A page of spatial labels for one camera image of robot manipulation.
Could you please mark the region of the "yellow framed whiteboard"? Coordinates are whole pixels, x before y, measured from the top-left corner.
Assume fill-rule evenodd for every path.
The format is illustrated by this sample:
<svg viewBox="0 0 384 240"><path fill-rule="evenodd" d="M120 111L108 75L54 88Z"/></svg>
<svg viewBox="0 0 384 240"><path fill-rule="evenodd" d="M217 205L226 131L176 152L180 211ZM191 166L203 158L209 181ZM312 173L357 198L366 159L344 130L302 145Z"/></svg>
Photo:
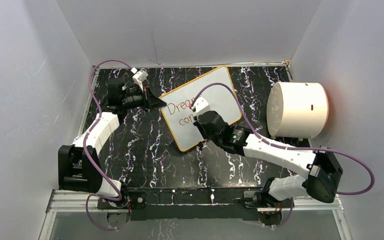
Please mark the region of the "yellow framed whiteboard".
<svg viewBox="0 0 384 240"><path fill-rule="evenodd" d="M226 66L217 67L163 95L167 103L160 109L173 139L181 152L186 152L203 140L198 128L193 125L194 112L189 108L197 93L212 83L222 83L234 91L231 75ZM207 88L201 96L225 122L232 125L242 118L242 113L232 94L221 85Z"/></svg>

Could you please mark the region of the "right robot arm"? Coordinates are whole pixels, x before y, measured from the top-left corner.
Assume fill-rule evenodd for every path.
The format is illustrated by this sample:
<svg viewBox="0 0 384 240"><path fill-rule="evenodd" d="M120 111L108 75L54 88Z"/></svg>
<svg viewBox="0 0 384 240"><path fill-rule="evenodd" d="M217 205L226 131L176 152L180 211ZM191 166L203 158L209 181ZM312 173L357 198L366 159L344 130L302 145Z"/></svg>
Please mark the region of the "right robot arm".
<svg viewBox="0 0 384 240"><path fill-rule="evenodd" d="M246 196L241 201L245 207L275 207L286 199L305 196L322 203L334 201L343 169L332 153L300 150L288 144L275 147L249 128L230 126L213 110L195 116L193 120L202 137L225 152L265 160L295 173L283 178L269 178L260 193Z"/></svg>

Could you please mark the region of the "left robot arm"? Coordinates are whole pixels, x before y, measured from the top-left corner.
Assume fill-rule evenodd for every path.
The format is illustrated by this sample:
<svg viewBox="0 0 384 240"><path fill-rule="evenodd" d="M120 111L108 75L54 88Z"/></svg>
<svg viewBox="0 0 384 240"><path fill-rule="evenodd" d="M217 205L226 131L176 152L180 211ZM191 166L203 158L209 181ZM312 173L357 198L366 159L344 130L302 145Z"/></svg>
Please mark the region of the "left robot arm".
<svg viewBox="0 0 384 240"><path fill-rule="evenodd" d="M129 203L129 194L118 180L102 170L100 152L110 136L121 126L130 109L145 111L167 106L146 86L128 85L122 78L111 78L104 104L91 126L70 145L62 145L58 157L58 185L62 190L86 192L107 198L117 208Z"/></svg>

